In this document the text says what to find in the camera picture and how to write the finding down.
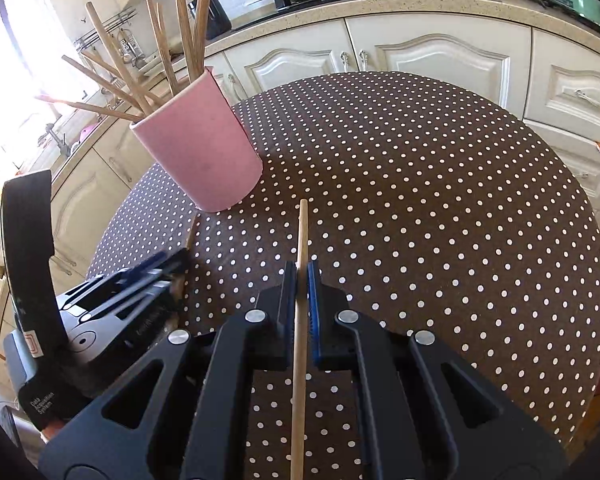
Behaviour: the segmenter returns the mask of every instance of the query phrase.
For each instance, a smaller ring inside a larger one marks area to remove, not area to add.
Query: granite countertop
[[[205,57],[218,54],[247,41],[294,27],[352,16],[389,12],[448,12],[507,20],[557,34],[600,54],[600,33],[558,9],[545,9],[531,0],[344,0],[284,14],[241,30],[230,31],[214,39],[206,46]],[[174,70],[178,78],[186,77],[184,59],[174,64]],[[142,84],[153,89],[153,92],[159,96],[165,96],[169,93],[164,72],[142,82]],[[125,111],[125,108],[129,108],[129,106],[125,107],[123,105],[119,110]],[[84,154],[93,147],[94,143],[114,121],[113,118],[102,121],[67,160],[54,178],[52,194],[55,194]]]

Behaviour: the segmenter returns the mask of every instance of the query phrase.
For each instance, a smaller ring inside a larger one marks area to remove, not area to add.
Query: chopstick
[[[122,58],[120,57],[120,54],[118,53],[118,50],[113,45],[113,41],[111,41],[109,34],[107,33],[104,26],[102,25],[102,22],[100,21],[100,17],[98,16],[98,13],[96,12],[95,7],[93,7],[93,4],[91,2],[87,2],[86,9],[87,9],[87,13],[89,14],[89,17],[91,18],[91,21],[93,22],[93,27],[96,29],[98,36],[100,37],[100,41],[102,42],[104,47],[107,49],[109,56],[113,60],[113,64],[118,69],[118,72],[122,76],[122,79],[124,80],[126,85],[129,87],[129,90],[131,91],[133,96],[137,99],[138,104],[140,105],[140,109],[147,115],[151,114],[154,111],[154,109],[151,107],[151,105],[147,102],[146,98],[144,97],[142,85],[139,84],[133,78],[133,76],[129,73],[129,70],[126,68],[124,62],[122,61]]]
[[[298,288],[294,327],[294,378],[291,407],[291,480],[302,480],[304,471],[304,404],[306,395],[306,346],[308,337],[307,265],[309,262],[308,202],[300,201],[298,222]]]
[[[107,63],[106,61],[104,61],[101,57],[95,56],[94,54],[92,54],[91,52],[88,52],[87,50],[82,50],[80,52],[80,54],[82,54],[87,59],[90,59],[91,61],[93,61],[96,65],[102,67],[104,70],[107,70],[108,72],[110,72],[110,74],[113,77],[117,77],[118,79],[122,79],[122,76],[120,75],[120,72],[118,72],[118,70],[116,70],[115,68],[113,68],[109,63]],[[151,99],[151,101],[153,101],[154,103],[156,103],[156,105],[158,105],[159,107],[164,104],[164,101],[162,99],[160,99],[156,94],[154,94],[153,92],[147,90],[140,83],[138,83],[138,85],[140,87],[140,91],[142,92],[142,95],[144,95],[145,97],[148,97],[149,99]]]
[[[205,69],[206,20],[209,15],[210,1],[198,0],[196,4],[196,23],[193,27],[193,57],[196,63],[196,78],[200,77]]]
[[[127,103],[129,103],[133,107],[137,108],[138,110],[141,109],[140,105],[138,104],[138,101],[136,101],[133,98],[133,96],[131,96],[128,93],[126,93],[125,91],[121,90],[120,88],[118,88],[117,86],[115,86],[113,83],[107,81],[103,77],[100,77],[98,74],[96,74],[95,72],[92,72],[88,68],[83,67],[75,59],[71,59],[69,56],[62,56],[62,59],[64,59],[68,64],[70,64],[74,68],[78,69],[85,76],[93,79],[100,86],[102,86],[105,89],[109,90],[116,97],[119,97],[120,99],[126,101]]]
[[[160,28],[160,24],[164,26],[164,18],[162,17],[161,7],[158,5],[156,12],[154,0],[146,0],[146,6],[149,9],[151,26],[154,29],[155,43],[158,45],[158,52],[160,53],[160,59],[162,60],[162,65],[164,66],[164,73],[167,75],[167,81],[169,82],[171,94],[176,95],[180,87],[178,85],[175,72],[173,71],[173,66],[171,65],[171,56],[169,54],[167,38],[164,30]]]
[[[138,115],[127,114],[117,110],[111,110],[110,108],[103,108],[102,106],[90,105],[87,103],[75,103],[73,101],[65,101],[64,99],[55,99],[53,97],[49,97],[48,95],[36,95],[35,97],[39,101],[44,101],[45,103],[60,103],[63,105],[69,105],[73,108],[80,108],[80,110],[87,110],[88,112],[95,112],[97,114],[117,117],[119,119],[126,119],[127,121],[132,121],[134,123],[144,119],[144,117]]]
[[[178,24],[180,25],[180,35],[182,37],[182,49],[187,60],[189,81],[195,81],[198,76],[196,75],[196,59],[191,37],[191,26],[189,25],[187,0],[176,0],[176,10],[178,11]]]

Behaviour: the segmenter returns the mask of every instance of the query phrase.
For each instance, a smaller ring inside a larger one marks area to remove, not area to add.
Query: brown tablecloth
[[[600,232],[547,144],[472,92],[397,72],[297,81],[234,109],[264,173],[239,204],[195,218],[183,326],[217,330],[280,282],[307,198],[323,282],[395,332],[429,327],[568,442],[600,376]],[[175,250],[193,213],[154,165],[90,275]],[[256,375],[246,478],[288,478],[290,377]],[[357,478],[350,375],[307,378],[305,474]]]

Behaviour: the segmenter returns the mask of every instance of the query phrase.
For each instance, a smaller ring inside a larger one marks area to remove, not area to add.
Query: black container
[[[193,0],[187,4],[189,7],[189,12],[195,19],[196,17],[196,5],[198,0]],[[220,36],[220,34],[224,34],[225,32],[229,32],[231,30],[231,21],[229,17],[224,12],[222,5],[218,0],[209,1],[209,17],[206,20],[206,38],[208,40],[212,40]]]

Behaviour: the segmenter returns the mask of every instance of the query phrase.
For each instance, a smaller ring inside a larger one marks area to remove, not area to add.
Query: white sticker
[[[29,351],[33,357],[42,357],[44,354],[42,353],[42,348],[40,347],[40,341],[38,341],[38,336],[36,335],[35,330],[29,330],[28,332],[23,332],[24,341],[27,342],[27,346],[29,347]]]

